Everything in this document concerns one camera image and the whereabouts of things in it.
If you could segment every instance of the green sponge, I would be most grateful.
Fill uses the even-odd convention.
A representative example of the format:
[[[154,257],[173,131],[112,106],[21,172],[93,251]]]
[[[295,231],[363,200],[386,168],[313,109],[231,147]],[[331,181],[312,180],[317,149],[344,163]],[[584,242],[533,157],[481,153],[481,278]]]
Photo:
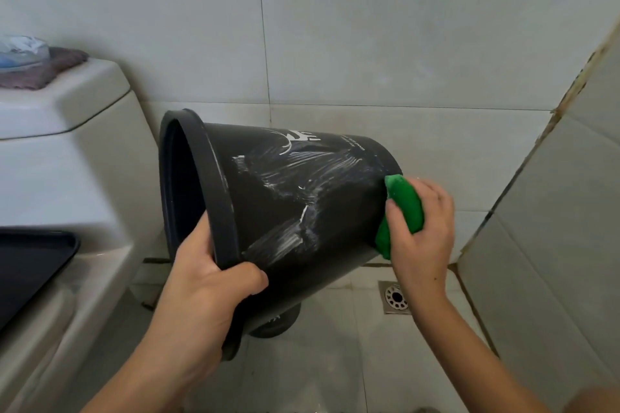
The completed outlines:
[[[411,233],[416,233],[424,227],[424,211],[422,201],[415,192],[411,183],[403,175],[388,175],[385,177],[387,197],[392,198],[398,205],[405,217],[407,227]],[[377,230],[375,237],[376,249],[386,260],[390,259],[390,239],[388,220],[383,216],[383,221]]]

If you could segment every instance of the metal drain cover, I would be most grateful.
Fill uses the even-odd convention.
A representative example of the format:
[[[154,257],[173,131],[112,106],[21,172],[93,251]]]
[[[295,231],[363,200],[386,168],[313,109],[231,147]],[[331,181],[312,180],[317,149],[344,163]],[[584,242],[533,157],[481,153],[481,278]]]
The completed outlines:
[[[398,283],[393,281],[379,281],[378,283],[383,313],[411,315],[405,294],[400,290]]]

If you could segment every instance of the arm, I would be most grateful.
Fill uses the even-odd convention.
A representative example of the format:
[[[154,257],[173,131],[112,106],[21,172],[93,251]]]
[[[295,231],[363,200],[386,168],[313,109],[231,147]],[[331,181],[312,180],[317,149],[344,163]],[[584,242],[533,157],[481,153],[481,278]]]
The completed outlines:
[[[454,203],[439,185],[409,181],[422,201],[424,228],[411,235],[400,209],[388,200],[392,265],[415,323],[437,360],[472,413],[549,413],[515,381],[448,300],[445,283],[454,245]]]
[[[151,325],[119,372],[82,413],[164,413],[220,362],[235,307],[268,285],[244,262],[221,271],[205,213],[177,251]]]

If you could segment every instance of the black trash can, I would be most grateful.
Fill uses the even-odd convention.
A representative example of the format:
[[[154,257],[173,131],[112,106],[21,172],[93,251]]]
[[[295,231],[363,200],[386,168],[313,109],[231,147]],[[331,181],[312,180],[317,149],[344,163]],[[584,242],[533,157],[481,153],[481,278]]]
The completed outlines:
[[[367,137],[209,124],[189,109],[162,120],[159,170],[172,258],[206,210],[218,267],[251,261],[269,276],[237,307],[223,359],[243,333],[368,260],[383,179],[401,173]]]

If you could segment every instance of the tiled wall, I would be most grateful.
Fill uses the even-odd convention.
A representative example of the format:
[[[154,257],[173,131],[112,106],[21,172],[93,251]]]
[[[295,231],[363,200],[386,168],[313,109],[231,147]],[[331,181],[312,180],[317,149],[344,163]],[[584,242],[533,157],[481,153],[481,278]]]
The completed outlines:
[[[118,61],[163,112],[368,135],[456,198],[457,247],[620,0],[0,0],[0,28]]]
[[[501,358],[554,410],[620,380],[620,37],[459,261]]]

